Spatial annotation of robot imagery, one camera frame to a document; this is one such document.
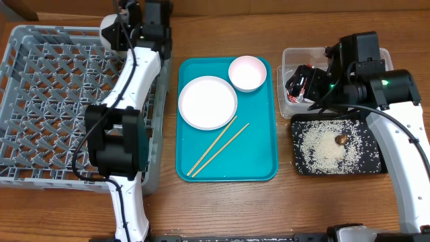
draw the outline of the clear plastic container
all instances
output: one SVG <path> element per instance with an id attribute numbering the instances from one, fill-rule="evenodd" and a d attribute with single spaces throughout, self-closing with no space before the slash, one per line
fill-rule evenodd
<path id="1" fill-rule="evenodd" d="M 308 111 L 311 103 L 292 103 L 287 98 L 285 83 L 292 77 L 300 65 L 311 65 L 315 68 L 327 70 L 329 59 L 324 55 L 325 48 L 287 48 L 282 54 L 282 65 L 277 68 L 277 99 L 282 117 L 291 118 L 294 114 L 311 114 L 319 110 Z M 381 58 L 385 60 L 385 69 L 393 70 L 390 53 L 380 48 Z"/>

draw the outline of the dish rack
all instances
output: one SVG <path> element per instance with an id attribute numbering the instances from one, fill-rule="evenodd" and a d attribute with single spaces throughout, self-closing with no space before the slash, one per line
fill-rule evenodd
<path id="1" fill-rule="evenodd" d="M 78 180 L 71 158 L 85 135 L 85 108 L 109 95 L 122 65 L 101 45 L 99 28 L 14 28 L 0 66 L 0 186 L 109 192 L 104 182 Z M 143 194 L 158 187 L 170 76 L 171 59 L 151 85 L 142 110 L 150 137 Z M 121 135 L 121 130 L 109 133 Z M 97 175 L 86 145 L 77 167 L 82 175 Z"/>

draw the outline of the wooden chopstick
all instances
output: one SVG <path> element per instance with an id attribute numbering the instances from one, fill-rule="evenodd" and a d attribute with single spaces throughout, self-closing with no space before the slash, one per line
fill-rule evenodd
<path id="1" fill-rule="evenodd" d="M 221 149 L 219 151 L 217 151 L 215 153 L 215 155 L 213 155 L 204 165 L 202 165 L 201 168 L 199 168 L 193 175 L 192 178 L 194 178 L 201 170 L 203 170 L 203 168 L 205 166 L 207 166 L 207 164 L 209 164 L 209 162 L 211 162 L 225 147 L 227 147 L 228 144 L 230 144 L 246 127 L 248 127 L 249 123 L 247 123 L 247 125 L 245 125 L 241 130 L 239 130 L 239 132 L 237 132 L 223 147 L 221 147 Z"/>
<path id="2" fill-rule="evenodd" d="M 237 118 L 237 116 L 235 116 L 228 124 L 227 126 L 224 128 L 224 130 L 220 133 L 220 135 L 218 135 L 218 137 L 216 137 L 216 139 L 214 140 L 214 142 L 209 146 L 209 148 L 205 151 L 205 153 L 202 155 L 202 157 L 200 157 L 200 159 L 196 162 L 196 164 L 194 164 L 193 168 L 190 169 L 190 171 L 188 171 L 187 176 L 189 176 L 193 170 L 200 164 L 200 162 L 202 161 L 202 159 L 209 153 L 209 151 L 214 147 L 214 145 L 218 142 L 218 140 L 220 140 L 221 136 L 228 130 L 228 128 L 230 128 L 230 125 L 234 122 L 234 120 Z"/>

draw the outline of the spilled rice grains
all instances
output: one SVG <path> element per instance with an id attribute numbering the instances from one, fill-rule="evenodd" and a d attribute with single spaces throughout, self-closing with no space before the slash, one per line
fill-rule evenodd
<path id="1" fill-rule="evenodd" d="M 370 136 L 360 135 L 364 134 L 359 130 L 360 124 L 359 120 L 295 122 L 295 125 L 302 129 L 298 140 L 293 143 L 295 152 L 300 150 L 302 154 L 297 159 L 303 162 L 309 173 L 357 173 L 364 165 L 364 161 L 360 162 L 363 154 L 366 157 L 379 157 L 375 145 L 368 145 L 367 141 L 364 141 Z M 347 134 L 345 145 L 335 142 L 335 137 L 341 134 Z"/>

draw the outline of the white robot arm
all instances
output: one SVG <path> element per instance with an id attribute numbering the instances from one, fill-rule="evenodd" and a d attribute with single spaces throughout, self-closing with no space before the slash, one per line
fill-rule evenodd
<path id="1" fill-rule="evenodd" d="M 111 180 L 107 184 L 116 218 L 115 241 L 137 242 L 146 241 L 150 233 L 141 188 L 149 152 L 142 108 L 162 66 L 170 63 L 171 4 L 147 1 L 145 20 L 148 24 L 145 24 L 141 20 L 139 3 L 121 2 L 126 12 L 121 17 L 107 16 L 99 33 L 103 46 L 122 56 L 126 53 L 126 61 L 110 94 L 100 105 L 87 107 L 85 126 L 89 135 L 89 160 L 98 167 L 100 175 Z M 121 26 L 119 17 L 127 24 Z M 123 136 L 105 133 L 114 126 L 122 128 Z"/>
<path id="2" fill-rule="evenodd" d="M 383 111 L 406 126 L 430 157 L 430 145 L 424 129 L 423 109 L 412 102 L 390 104 Z M 430 179 L 416 146 L 397 125 L 371 113 L 366 121 L 385 159 L 396 193 L 400 232 L 420 234 L 430 225 Z M 337 231 L 338 242 L 374 242 L 377 235 L 387 233 L 366 226 L 352 226 Z"/>

